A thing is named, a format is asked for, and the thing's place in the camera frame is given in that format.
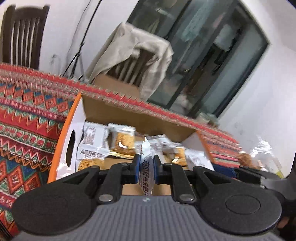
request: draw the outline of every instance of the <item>window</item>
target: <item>window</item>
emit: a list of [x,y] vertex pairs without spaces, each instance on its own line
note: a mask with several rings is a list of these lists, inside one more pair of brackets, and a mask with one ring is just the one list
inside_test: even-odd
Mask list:
[[191,117],[219,116],[267,47],[237,0],[140,0],[128,22],[167,39],[174,50],[148,101]]

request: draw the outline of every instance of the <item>wooden chair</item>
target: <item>wooden chair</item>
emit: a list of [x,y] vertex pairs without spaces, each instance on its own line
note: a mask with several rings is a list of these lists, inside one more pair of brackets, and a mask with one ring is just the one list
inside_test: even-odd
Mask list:
[[44,25],[49,6],[7,8],[3,19],[2,61],[10,64],[39,68]]
[[144,72],[147,70],[147,62],[152,59],[154,53],[140,49],[139,58],[129,57],[127,60],[115,65],[107,75],[130,85],[140,86]]

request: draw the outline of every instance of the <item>gray ribbed surface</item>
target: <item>gray ribbed surface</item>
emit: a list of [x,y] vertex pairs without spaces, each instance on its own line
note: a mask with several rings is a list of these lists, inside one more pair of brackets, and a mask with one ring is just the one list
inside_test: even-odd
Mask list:
[[21,232],[14,241],[232,241],[281,240],[272,233],[236,237],[207,225],[194,207],[177,204],[171,196],[122,196],[98,206],[84,225],[66,234],[42,237]]

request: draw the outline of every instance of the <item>beige jacket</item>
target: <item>beige jacket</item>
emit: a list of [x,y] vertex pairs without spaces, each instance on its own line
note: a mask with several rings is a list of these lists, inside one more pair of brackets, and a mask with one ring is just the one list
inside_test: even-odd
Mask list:
[[140,96],[147,100],[165,78],[173,50],[168,41],[129,23],[121,23],[96,55],[85,75],[92,81],[98,74],[106,74],[113,66],[137,55],[140,49],[154,53],[140,84]]

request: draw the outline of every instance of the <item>tablecloth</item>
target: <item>tablecloth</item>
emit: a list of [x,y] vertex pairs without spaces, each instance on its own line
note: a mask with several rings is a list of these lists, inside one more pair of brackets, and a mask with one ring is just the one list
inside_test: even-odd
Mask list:
[[139,99],[20,66],[0,64],[0,220],[15,235],[14,200],[47,182],[53,153],[76,95],[195,128],[211,161],[238,166],[239,143],[228,133],[202,125]]

